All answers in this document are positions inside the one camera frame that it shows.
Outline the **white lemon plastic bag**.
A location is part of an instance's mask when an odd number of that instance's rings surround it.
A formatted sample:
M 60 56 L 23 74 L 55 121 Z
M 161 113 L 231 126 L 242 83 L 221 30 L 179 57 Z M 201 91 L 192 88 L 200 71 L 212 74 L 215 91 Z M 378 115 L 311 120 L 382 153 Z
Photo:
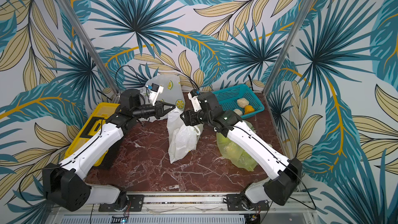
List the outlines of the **white lemon plastic bag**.
M 168 113 L 167 130 L 169 132 L 170 163 L 183 159 L 190 151 L 196 150 L 197 143 L 203 132 L 203 124 L 186 126 L 180 115 L 182 111 L 175 108 Z

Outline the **green avocado plastic bag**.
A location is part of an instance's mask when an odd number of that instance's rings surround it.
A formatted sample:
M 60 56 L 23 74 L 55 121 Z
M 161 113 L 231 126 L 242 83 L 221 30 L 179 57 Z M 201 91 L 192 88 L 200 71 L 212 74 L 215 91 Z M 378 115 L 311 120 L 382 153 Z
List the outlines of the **green avocado plastic bag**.
M 250 172 L 254 171 L 257 166 L 262 169 L 269 167 L 273 157 L 266 149 L 270 148 L 270 146 L 264 143 L 260 144 L 253 125 L 248 121 L 244 121 L 244 123 L 246 124 L 245 126 L 242 124 L 239 126 L 245 129 L 248 134 L 238 129 L 236 133 L 242 134 L 242 136 L 237 143 L 226 138 L 221 133 L 216 134 L 217 145 L 221 155 L 230 160 L 236 167 Z

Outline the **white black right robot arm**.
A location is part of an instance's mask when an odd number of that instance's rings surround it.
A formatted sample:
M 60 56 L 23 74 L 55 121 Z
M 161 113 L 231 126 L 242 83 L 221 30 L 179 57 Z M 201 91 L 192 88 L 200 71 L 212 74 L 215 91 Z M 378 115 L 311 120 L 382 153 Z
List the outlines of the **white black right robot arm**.
M 265 171 L 267 179 L 248 185 L 231 203 L 253 208 L 261 201 L 286 204 L 301 182 L 302 163 L 289 159 L 263 141 L 234 111 L 224 111 L 212 92 L 192 90 L 188 94 L 193 109 L 184 111 L 180 118 L 186 126 L 207 124 L 214 131 L 230 139 Z

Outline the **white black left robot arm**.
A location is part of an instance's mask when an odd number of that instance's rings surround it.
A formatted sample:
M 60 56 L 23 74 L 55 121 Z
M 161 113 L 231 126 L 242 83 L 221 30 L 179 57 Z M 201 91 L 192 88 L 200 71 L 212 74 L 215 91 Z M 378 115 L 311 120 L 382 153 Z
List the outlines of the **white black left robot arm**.
M 137 89 L 124 91 L 120 105 L 106 119 L 101 129 L 71 156 L 59 164 L 50 163 L 42 170 L 44 198 L 71 212 L 86 204 L 101 204 L 121 212 L 128 206 L 126 192 L 115 186 L 89 185 L 84 179 L 100 157 L 120 141 L 140 119 L 160 119 L 175 109 L 174 104 L 157 100 L 164 90 L 152 84 L 149 103 L 141 103 L 141 92 Z

